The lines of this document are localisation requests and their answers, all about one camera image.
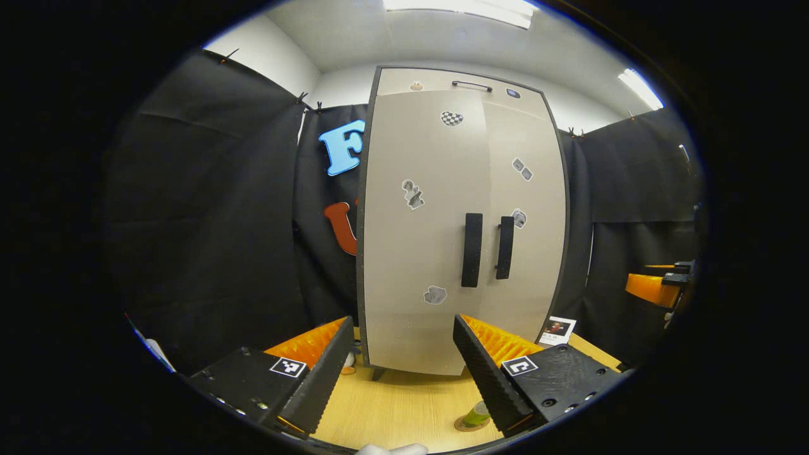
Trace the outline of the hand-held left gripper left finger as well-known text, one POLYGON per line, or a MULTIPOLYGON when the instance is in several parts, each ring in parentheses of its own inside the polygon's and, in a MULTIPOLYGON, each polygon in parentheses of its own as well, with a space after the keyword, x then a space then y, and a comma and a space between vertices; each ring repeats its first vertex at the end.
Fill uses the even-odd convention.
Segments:
POLYGON ((255 425, 316 432, 353 347, 350 316, 269 349, 237 348, 188 377, 195 391, 255 425))

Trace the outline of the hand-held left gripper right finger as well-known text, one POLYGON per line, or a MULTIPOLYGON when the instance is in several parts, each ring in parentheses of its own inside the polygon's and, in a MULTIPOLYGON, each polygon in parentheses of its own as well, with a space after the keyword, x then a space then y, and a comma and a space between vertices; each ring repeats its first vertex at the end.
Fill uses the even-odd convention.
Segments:
POLYGON ((498 431, 514 437, 577 411, 632 374, 570 344, 541 348, 468 315, 453 341, 498 431))

